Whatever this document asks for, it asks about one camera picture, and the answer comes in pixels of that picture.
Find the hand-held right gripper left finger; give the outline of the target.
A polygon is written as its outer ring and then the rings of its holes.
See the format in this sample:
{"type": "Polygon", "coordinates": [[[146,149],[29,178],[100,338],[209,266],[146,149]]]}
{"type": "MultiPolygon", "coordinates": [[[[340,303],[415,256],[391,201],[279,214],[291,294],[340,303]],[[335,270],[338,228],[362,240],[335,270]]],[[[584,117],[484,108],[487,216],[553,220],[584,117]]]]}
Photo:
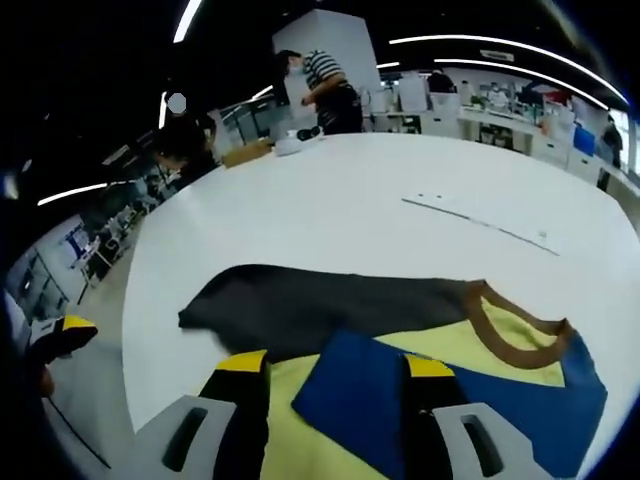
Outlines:
{"type": "Polygon", "coordinates": [[[135,479],[257,479],[268,439],[270,364],[264,350],[218,364],[135,435],[135,479]]]}

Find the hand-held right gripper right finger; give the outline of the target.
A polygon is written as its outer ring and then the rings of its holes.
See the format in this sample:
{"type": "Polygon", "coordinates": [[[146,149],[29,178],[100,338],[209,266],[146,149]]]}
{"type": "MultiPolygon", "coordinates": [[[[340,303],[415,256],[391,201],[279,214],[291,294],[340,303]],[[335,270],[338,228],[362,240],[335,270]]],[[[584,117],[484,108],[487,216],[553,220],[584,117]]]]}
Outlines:
{"type": "Polygon", "coordinates": [[[471,403],[444,363],[402,356],[407,479],[546,479],[531,441],[485,403],[471,403]]]}

